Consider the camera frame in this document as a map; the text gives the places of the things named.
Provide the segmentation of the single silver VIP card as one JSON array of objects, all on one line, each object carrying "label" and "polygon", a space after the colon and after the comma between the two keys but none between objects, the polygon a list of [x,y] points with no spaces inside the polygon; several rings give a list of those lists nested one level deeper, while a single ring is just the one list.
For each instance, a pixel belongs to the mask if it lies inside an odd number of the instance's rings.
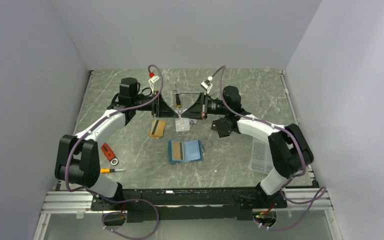
[{"label": "single silver VIP card", "polygon": [[175,119],[176,132],[185,132],[190,130],[190,119],[179,117]]}]

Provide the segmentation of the blue leather card holder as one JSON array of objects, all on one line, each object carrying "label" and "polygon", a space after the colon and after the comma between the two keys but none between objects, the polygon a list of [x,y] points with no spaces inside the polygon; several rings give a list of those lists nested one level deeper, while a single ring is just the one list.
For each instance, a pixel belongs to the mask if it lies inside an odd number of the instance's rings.
[{"label": "blue leather card holder", "polygon": [[184,146],[184,158],[183,161],[176,161],[172,158],[172,142],[177,141],[168,141],[168,162],[170,164],[181,164],[181,163],[193,163],[193,162],[201,162],[204,160],[204,146],[202,145],[200,140],[192,140],[192,141],[179,141],[183,142]]}]

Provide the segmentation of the single gold credit card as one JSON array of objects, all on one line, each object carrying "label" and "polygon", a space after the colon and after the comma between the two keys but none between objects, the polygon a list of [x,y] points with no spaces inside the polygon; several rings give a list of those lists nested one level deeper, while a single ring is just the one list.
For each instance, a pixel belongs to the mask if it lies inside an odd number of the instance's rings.
[{"label": "single gold credit card", "polygon": [[174,161],[184,161],[185,160],[185,150],[184,143],[179,141],[173,141],[172,146],[172,159]]}]

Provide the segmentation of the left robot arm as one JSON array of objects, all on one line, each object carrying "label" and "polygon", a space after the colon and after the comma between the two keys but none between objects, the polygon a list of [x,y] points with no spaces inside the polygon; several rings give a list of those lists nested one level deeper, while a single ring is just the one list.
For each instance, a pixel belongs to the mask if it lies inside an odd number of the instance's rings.
[{"label": "left robot arm", "polygon": [[64,181],[68,191],[70,184],[77,184],[93,195],[104,199],[111,210],[124,203],[123,186],[101,173],[99,151],[104,143],[136,115],[136,111],[150,111],[163,118],[174,117],[175,112],[163,100],[161,90],[145,95],[140,92],[140,83],[133,77],[123,78],[119,92],[114,95],[103,115],[89,127],[75,135],[61,137],[54,169],[56,179]]}]

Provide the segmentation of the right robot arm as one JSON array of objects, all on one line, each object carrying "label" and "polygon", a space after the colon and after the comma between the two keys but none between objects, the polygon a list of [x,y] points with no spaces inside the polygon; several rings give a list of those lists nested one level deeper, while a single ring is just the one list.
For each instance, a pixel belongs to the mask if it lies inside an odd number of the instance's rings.
[{"label": "right robot arm", "polygon": [[294,123],[276,125],[259,119],[242,107],[241,95],[235,86],[223,88],[221,98],[201,93],[195,103],[181,113],[183,118],[205,120],[208,115],[220,115],[214,120],[212,130],[220,138],[232,132],[248,135],[268,145],[273,168],[257,184],[256,203],[267,208],[275,201],[275,195],[298,173],[303,173],[314,161],[314,155],[300,129]]}]

